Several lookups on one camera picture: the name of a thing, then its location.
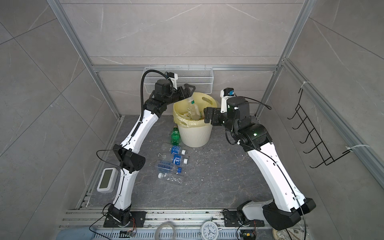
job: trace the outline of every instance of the clear plastic bottle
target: clear plastic bottle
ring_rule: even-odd
[[[173,127],[172,134],[170,136],[170,143],[172,145],[178,146],[180,142],[180,132],[177,126]]]
[[[168,144],[168,143],[163,143],[163,145],[161,145],[161,151],[162,152],[170,152],[172,154],[178,154],[178,155],[184,155],[185,154],[185,150],[181,149],[181,147],[174,146],[174,145]]]
[[[181,167],[177,167],[172,162],[167,162],[163,160],[158,160],[156,162],[156,168],[159,170],[159,172],[162,173],[174,172],[176,174],[179,174],[182,171]]]
[[[197,104],[195,104],[195,100],[193,99],[193,97],[187,98],[187,101],[188,101],[187,111],[189,113],[189,116],[192,118],[192,120],[195,120],[195,121],[200,120],[201,114],[199,111],[199,107],[197,106]]]
[[[175,165],[181,165],[182,163],[187,164],[188,159],[183,158],[183,156],[178,154],[171,154],[169,152],[164,152],[160,154],[161,159],[166,162],[172,162]]]
[[[184,178],[180,175],[177,174],[172,174],[172,173],[159,173],[157,175],[158,178],[162,179],[163,181],[176,184],[176,185],[181,185],[184,183]]]

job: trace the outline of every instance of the cable tie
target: cable tie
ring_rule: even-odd
[[[347,146],[345,146],[345,147],[347,148],[347,150],[351,150],[352,148],[355,148],[355,147],[371,147],[371,146],[367,145],[367,144],[358,144],[358,145],[355,145],[353,147],[347,147]]]
[[[300,88],[303,88],[304,84],[306,84],[306,83],[310,83],[310,82],[304,81]]]

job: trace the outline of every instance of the marble tile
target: marble tile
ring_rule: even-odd
[[[0,22],[16,37],[55,19],[46,0],[3,0]]]
[[[0,45],[0,155],[59,91],[15,40]]]
[[[60,92],[85,68],[57,19],[16,40]]]
[[[76,207],[104,144],[89,127],[37,207],[20,239],[54,239],[62,215]]]
[[[137,118],[137,115],[125,116],[117,144],[127,136]],[[173,116],[161,116],[143,142],[140,154],[146,158],[146,163],[133,188],[133,208],[236,208],[250,199],[264,201],[272,198],[258,167],[240,146],[227,143],[221,126],[212,128],[209,142],[203,147],[193,149],[182,145],[189,159],[188,164],[182,166],[186,185],[173,186],[157,179],[155,162],[159,159],[161,144],[169,140],[173,125]],[[108,160],[118,162],[112,155]],[[114,199],[116,191],[117,186],[110,194],[94,191],[88,206],[104,206]]]
[[[213,90],[233,87],[236,91],[265,90],[271,71],[215,71]]]
[[[109,91],[122,115],[137,115],[141,112],[140,91]],[[144,91],[144,102],[149,94]],[[163,115],[172,115],[173,104],[167,106]]]
[[[63,96],[87,124],[91,124],[104,102],[103,95],[87,70],[82,71],[63,91]]]
[[[300,84],[287,72],[283,72],[270,99],[299,152],[306,171],[323,200],[340,237],[352,240],[380,239],[382,236],[381,218],[384,214],[380,203],[384,201],[384,191],[356,155],[349,153],[328,166],[323,164],[315,169],[309,167],[321,162],[320,155],[316,151],[309,154],[303,153],[303,151],[313,148],[314,145],[310,141],[305,144],[299,142],[305,140],[306,131],[303,126],[297,130],[292,129],[300,123],[297,116],[292,120],[287,119],[292,117],[295,112],[299,99],[297,93],[299,88]],[[338,132],[305,93],[301,97],[300,104],[332,156],[334,158],[340,156],[345,151],[347,144]],[[320,149],[320,151],[322,154],[326,154],[325,149]]]
[[[20,236],[87,127],[59,96],[0,157],[1,239]]]
[[[279,56],[301,5],[162,6],[168,14],[154,4],[63,7],[90,56],[170,57]]]
[[[60,0],[61,3],[186,4],[186,3],[303,3],[304,0]]]
[[[109,91],[140,91],[143,71],[102,71],[99,74]]]
[[[384,58],[381,0],[318,0],[310,17]]]
[[[5,27],[0,23],[0,44],[5,41],[8,41],[9,39],[12,39],[12,36],[5,29]]]
[[[307,224],[311,229],[311,239],[313,237],[314,239],[341,240],[340,235],[324,206],[323,200],[317,192],[286,127],[272,103],[268,101],[268,104],[272,106],[272,110],[263,110],[260,117],[260,123],[265,126],[268,133],[271,135],[279,158],[295,185],[305,197],[312,198],[316,203],[316,208],[305,215]]]
[[[384,60],[311,19],[290,59],[384,159]]]
[[[93,64],[277,64],[280,56],[231,57],[92,57]]]
[[[89,125],[100,140],[105,144],[117,119],[106,101],[103,102],[96,116]]]

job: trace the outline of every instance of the black wire rack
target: black wire rack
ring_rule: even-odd
[[[348,153],[350,153],[352,150],[351,150],[351,149],[348,149],[348,150],[342,152],[342,153],[341,153],[341,156],[338,157],[338,158],[336,158],[336,159],[331,155],[331,153],[329,152],[329,150],[328,150],[326,144],[324,143],[323,139],[321,138],[321,136],[320,136],[319,133],[317,132],[316,128],[315,128],[314,125],[312,124],[312,121],[309,119],[308,115],[306,114],[306,112],[304,111],[304,109],[303,109],[303,108],[301,107],[301,105],[300,105],[301,96],[303,95],[303,89],[300,88],[300,90],[299,90],[298,93],[300,94],[300,98],[299,98],[299,102],[297,103],[297,106],[296,106],[296,108],[295,108],[295,110],[296,110],[296,111],[295,111],[295,114],[294,114],[291,118],[288,118],[288,119],[291,120],[291,119],[293,119],[296,115],[298,115],[299,118],[301,119],[301,123],[300,123],[300,125],[299,125],[297,128],[294,128],[294,127],[293,127],[293,129],[296,130],[296,129],[298,129],[301,125],[303,125],[303,126],[305,127],[305,129],[307,130],[307,132],[308,132],[305,141],[304,141],[304,142],[301,142],[301,141],[300,141],[300,143],[302,143],[302,144],[306,143],[307,140],[308,140],[308,138],[310,137],[311,140],[312,140],[312,142],[313,142],[313,144],[314,144],[314,147],[313,147],[309,152],[304,152],[304,151],[303,151],[303,153],[310,153],[310,152],[312,152],[313,150],[316,149],[317,152],[318,152],[318,153],[320,154],[320,156],[321,156],[322,162],[321,162],[320,164],[318,164],[317,166],[315,166],[315,167],[312,167],[312,166],[310,166],[310,167],[311,167],[311,168],[317,168],[317,167],[319,167],[319,166],[322,165],[322,164],[329,165],[329,164],[335,162],[336,160],[338,160],[338,159],[344,157],[344,156],[347,155]],[[298,112],[300,109],[301,109],[301,110],[303,111],[303,113],[304,113],[304,118],[303,118],[303,117],[299,114],[299,112]],[[308,120],[310,124],[308,124],[308,125],[305,124],[305,122],[304,122],[305,120]],[[320,142],[319,142],[319,143],[316,143],[315,140],[314,140],[314,137],[315,137],[316,135],[318,136],[318,139],[320,139]],[[321,154],[321,151],[319,150],[319,147],[321,147],[321,146],[323,146],[323,147],[326,149],[327,153],[329,154],[329,157],[326,158],[326,159],[324,159],[323,154]]]

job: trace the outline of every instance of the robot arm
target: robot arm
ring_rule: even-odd
[[[113,147],[117,159],[120,161],[120,181],[116,197],[108,207],[108,214],[116,223],[124,227],[128,225],[131,215],[131,195],[137,174],[145,164],[145,158],[140,156],[141,144],[151,127],[167,109],[167,105],[189,98],[195,91],[195,87],[184,84],[176,86],[177,74],[166,73],[167,79],[160,79],[155,84],[155,90],[144,103],[142,118],[140,117],[129,135],[121,145]]]
[[[273,195],[271,201],[243,203],[237,209],[238,218],[242,223],[266,220],[276,230],[295,225],[301,220],[300,216],[312,211],[316,204],[313,199],[305,198],[293,183],[265,127],[251,122],[248,101],[234,96],[233,88],[222,90],[221,97],[221,108],[204,109],[205,123],[223,125],[226,134],[230,132],[256,163]]]

